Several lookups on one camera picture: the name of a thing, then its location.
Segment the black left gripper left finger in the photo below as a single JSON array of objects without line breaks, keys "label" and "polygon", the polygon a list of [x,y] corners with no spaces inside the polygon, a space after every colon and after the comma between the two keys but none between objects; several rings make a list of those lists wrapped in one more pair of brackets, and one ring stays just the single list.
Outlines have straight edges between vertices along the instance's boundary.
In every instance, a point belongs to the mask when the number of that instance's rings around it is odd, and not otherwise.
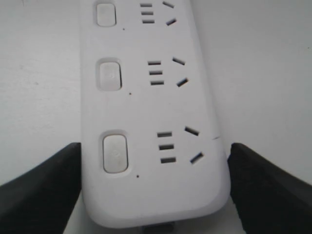
[{"label": "black left gripper left finger", "polygon": [[1,185],[2,234],[61,234],[81,191],[81,144],[73,142]]}]

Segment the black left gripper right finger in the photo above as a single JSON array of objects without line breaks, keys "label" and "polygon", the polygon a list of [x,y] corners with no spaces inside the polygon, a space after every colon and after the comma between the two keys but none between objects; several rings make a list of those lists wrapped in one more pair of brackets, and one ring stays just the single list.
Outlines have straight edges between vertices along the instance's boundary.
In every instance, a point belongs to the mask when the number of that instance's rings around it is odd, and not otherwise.
[{"label": "black left gripper right finger", "polygon": [[310,234],[312,186],[241,143],[228,158],[231,198],[248,234]]}]

